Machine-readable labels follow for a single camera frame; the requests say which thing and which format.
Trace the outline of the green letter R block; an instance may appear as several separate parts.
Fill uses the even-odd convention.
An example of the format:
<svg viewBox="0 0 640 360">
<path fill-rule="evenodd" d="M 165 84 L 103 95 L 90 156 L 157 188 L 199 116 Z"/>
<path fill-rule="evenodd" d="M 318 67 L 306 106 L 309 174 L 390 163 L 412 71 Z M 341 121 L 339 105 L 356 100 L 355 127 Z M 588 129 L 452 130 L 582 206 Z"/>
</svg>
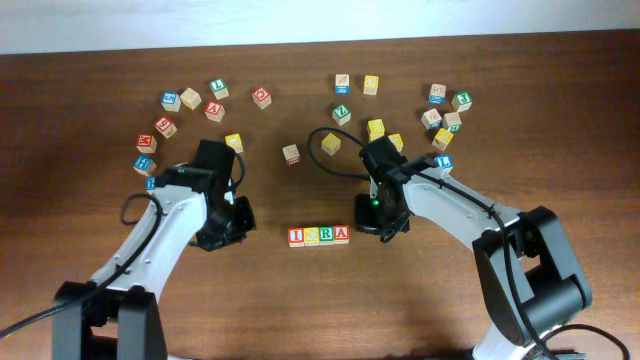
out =
<svg viewBox="0 0 640 360">
<path fill-rule="evenodd" d="M 333 245 L 334 243 L 335 243 L 334 227 L 333 226 L 319 227 L 319 244 Z"/>
</svg>

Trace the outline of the red letter I block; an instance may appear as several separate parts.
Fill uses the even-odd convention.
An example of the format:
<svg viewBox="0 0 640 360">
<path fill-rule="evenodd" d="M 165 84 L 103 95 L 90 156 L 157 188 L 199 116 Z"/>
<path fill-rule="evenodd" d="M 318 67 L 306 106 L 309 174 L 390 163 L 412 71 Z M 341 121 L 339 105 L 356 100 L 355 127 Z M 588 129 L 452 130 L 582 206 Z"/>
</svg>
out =
<svg viewBox="0 0 640 360">
<path fill-rule="evenodd" d="M 289 228 L 288 229 L 288 244 L 290 247 L 304 247 L 304 229 L 303 228 Z"/>
</svg>

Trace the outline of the yellow letter C block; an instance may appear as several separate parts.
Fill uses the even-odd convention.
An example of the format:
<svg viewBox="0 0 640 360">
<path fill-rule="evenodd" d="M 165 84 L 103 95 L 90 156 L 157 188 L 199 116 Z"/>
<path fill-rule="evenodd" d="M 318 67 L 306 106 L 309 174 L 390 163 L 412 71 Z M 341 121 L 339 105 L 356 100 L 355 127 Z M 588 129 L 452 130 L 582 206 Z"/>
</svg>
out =
<svg viewBox="0 0 640 360">
<path fill-rule="evenodd" d="M 320 244 L 320 234 L 318 227 L 305 227 L 303 229 L 304 245 L 318 246 Z"/>
</svg>

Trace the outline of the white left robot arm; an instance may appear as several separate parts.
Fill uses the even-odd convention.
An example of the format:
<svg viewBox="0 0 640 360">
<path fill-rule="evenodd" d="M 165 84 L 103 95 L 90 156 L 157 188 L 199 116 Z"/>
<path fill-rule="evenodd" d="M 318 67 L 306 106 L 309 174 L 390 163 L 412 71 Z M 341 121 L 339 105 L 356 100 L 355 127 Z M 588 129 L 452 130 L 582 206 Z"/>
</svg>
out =
<svg viewBox="0 0 640 360">
<path fill-rule="evenodd" d="M 55 359 L 167 360 L 158 302 L 183 250 L 242 242 L 256 227 L 246 197 L 235 194 L 228 145 L 200 141 L 195 157 L 155 178 L 148 206 L 114 256 L 86 283 L 66 282 L 55 295 Z"/>
</svg>

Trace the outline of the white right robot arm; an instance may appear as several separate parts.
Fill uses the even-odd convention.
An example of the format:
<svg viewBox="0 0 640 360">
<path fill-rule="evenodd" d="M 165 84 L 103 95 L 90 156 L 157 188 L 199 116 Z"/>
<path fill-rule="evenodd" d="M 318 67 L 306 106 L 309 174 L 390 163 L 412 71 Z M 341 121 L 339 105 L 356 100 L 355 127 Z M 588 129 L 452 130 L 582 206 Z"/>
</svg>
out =
<svg viewBox="0 0 640 360">
<path fill-rule="evenodd" d="M 356 198 L 358 231 L 387 243 L 421 217 L 473 252 L 491 325 L 467 358 L 522 359 L 591 305 L 591 288 L 553 211 L 495 203 L 431 158 L 408 160 L 386 137 L 363 146 L 359 157 L 371 187 Z"/>
</svg>

